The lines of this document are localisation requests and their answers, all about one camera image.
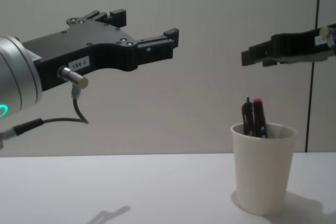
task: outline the white wall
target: white wall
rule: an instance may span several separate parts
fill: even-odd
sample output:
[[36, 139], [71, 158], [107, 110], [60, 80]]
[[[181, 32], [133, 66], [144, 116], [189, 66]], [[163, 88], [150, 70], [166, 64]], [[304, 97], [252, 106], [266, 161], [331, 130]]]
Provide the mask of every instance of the white wall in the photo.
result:
[[[320, 0], [319, 27], [336, 23], [335, 0]], [[336, 151], [336, 59], [315, 63], [310, 115], [310, 152]]]
[[[90, 125], [44, 125], [5, 143], [1, 156], [232, 152], [229, 128], [241, 122], [246, 95], [264, 100], [269, 122], [301, 133], [304, 150], [309, 63], [242, 67], [240, 53], [277, 33], [314, 27], [316, 0], [0, 0], [0, 31], [22, 41], [66, 29], [92, 10], [124, 8], [135, 38], [180, 29], [174, 59], [134, 72], [88, 75], [79, 100]], [[75, 116], [70, 85], [1, 120], [6, 129], [37, 117]]]

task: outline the black vertical line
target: black vertical line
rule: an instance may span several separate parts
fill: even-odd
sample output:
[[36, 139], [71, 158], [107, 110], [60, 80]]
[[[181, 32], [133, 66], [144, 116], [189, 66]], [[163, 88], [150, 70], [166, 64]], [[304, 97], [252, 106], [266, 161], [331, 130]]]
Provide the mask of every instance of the black vertical line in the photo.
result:
[[[317, 0], [316, 4], [316, 14], [315, 14], [315, 29], [317, 29], [319, 21], [319, 9], [320, 9], [320, 0]], [[310, 124], [310, 111], [311, 111], [311, 97], [313, 93], [313, 82], [314, 82], [314, 62], [311, 64], [311, 75], [310, 75], [310, 90], [309, 90], [309, 103], [308, 103], [308, 116], [307, 116], [307, 130], [306, 130], [306, 147], [305, 152], [308, 152], [308, 139], [309, 139], [309, 124]]]

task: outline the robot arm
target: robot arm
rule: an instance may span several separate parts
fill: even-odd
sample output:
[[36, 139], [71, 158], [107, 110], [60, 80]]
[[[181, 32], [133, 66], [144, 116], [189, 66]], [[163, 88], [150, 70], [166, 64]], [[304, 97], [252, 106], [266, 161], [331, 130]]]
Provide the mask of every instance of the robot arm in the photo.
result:
[[315, 62], [336, 54], [336, 24], [297, 34], [273, 35], [271, 40], [241, 53], [243, 66], [262, 62], [264, 67], [278, 63]]
[[138, 65], [173, 58], [179, 31], [135, 40], [120, 27], [126, 11], [94, 11], [67, 20], [67, 30], [20, 43], [0, 38], [0, 118], [34, 105], [42, 91], [66, 81], [58, 75], [61, 66], [80, 75], [102, 68], [132, 71]]

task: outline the green led light ring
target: green led light ring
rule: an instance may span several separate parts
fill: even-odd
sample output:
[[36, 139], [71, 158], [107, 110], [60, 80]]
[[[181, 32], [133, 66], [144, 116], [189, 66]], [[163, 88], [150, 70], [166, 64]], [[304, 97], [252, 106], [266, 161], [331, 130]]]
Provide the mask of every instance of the green led light ring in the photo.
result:
[[0, 118], [2, 118], [8, 112], [8, 106], [5, 104], [0, 104], [0, 109], [4, 109], [4, 112], [0, 114]]

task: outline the white paper cup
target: white paper cup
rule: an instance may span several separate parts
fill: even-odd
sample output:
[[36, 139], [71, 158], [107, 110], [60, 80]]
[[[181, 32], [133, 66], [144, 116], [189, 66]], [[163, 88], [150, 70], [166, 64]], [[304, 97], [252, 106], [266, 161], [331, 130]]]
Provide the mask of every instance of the white paper cup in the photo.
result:
[[243, 124], [231, 127], [235, 153], [237, 199], [247, 212], [277, 215], [285, 200], [297, 131], [267, 124], [269, 138], [244, 135]]

